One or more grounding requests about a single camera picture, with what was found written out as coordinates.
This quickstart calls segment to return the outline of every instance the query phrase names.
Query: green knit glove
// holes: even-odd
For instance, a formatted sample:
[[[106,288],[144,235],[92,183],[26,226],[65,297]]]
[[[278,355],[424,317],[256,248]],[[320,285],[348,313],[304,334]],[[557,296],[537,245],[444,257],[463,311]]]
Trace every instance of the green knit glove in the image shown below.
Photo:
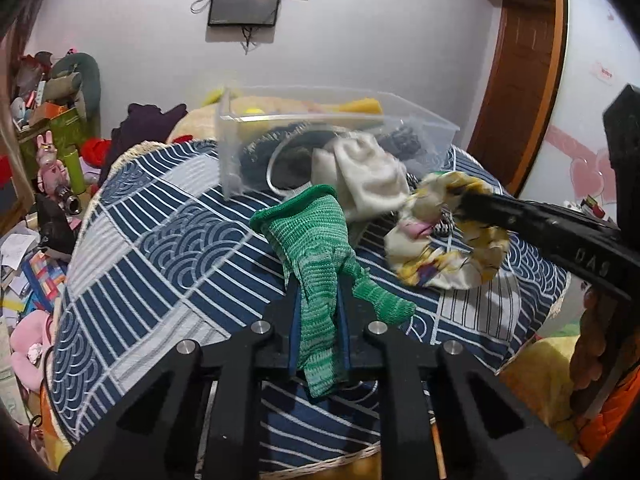
[[[344,375],[334,325],[338,273],[354,278],[353,295],[369,301],[380,321],[397,325],[415,304],[376,285],[356,261],[348,243],[344,214],[331,186],[313,186],[280,205],[263,209],[249,221],[282,262],[285,282],[293,272],[302,289],[300,354],[311,396],[332,389]]]

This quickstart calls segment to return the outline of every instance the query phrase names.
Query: heart sticker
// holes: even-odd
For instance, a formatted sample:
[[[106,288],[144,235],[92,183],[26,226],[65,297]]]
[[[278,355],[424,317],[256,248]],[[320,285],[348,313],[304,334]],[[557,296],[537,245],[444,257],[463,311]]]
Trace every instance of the heart sticker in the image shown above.
[[[602,203],[611,204],[616,201],[616,173],[611,168],[609,150],[603,148],[596,155],[596,168],[602,175],[604,188],[602,189]]]
[[[587,195],[598,196],[604,188],[604,179],[598,171],[595,161],[590,160],[590,162],[591,164],[584,158],[574,158],[571,162],[569,171],[577,200],[581,200]]]

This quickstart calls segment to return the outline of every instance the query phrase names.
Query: blue patterned bedspread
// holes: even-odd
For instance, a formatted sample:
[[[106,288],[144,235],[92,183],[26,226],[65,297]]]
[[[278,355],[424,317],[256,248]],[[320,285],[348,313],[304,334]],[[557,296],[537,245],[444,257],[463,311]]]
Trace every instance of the blue patterned bedspread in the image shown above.
[[[450,149],[446,169],[503,192],[462,150]],[[105,183],[69,266],[55,345],[52,405],[72,440],[179,340],[222,341],[283,294],[279,260],[248,227],[256,210],[278,202],[261,192],[223,200],[212,141],[140,156]],[[458,339],[491,370],[533,335],[565,288],[566,272],[515,235],[498,276],[480,288],[403,286],[385,263],[392,227],[372,222],[356,253],[382,287],[418,305],[402,329],[427,344]],[[434,243],[465,248],[459,232]],[[292,472],[371,449],[380,439],[376,387],[311,399],[301,381],[266,383],[261,469]]]

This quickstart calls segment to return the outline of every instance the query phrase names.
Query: stuffed toy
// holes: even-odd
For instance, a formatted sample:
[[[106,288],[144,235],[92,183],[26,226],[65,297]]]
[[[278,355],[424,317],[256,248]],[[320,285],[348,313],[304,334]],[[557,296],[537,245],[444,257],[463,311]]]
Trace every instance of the stuffed toy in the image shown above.
[[[65,165],[58,160],[58,150],[53,144],[51,130],[45,134],[45,139],[41,135],[36,139],[38,151],[36,152],[36,162],[38,170],[38,188],[41,192],[54,200],[56,199],[56,188],[58,186],[69,186],[69,175]]]
[[[42,384],[42,357],[51,346],[49,319],[47,312],[34,310],[18,323],[9,338],[15,375],[25,388],[36,393]]]

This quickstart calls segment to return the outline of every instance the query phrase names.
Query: green box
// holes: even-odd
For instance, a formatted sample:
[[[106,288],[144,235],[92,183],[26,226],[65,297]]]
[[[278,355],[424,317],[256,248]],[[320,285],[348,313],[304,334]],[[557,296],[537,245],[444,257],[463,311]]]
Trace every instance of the green box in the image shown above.
[[[53,134],[53,143],[58,152],[69,146],[80,147],[91,137],[84,121],[78,115],[78,110],[71,108],[63,114],[54,117],[49,121],[41,121],[28,130],[18,134],[20,143],[20,153],[24,161],[24,169],[29,178],[36,178],[38,175],[38,163],[36,162],[36,138],[43,135],[47,130]]]

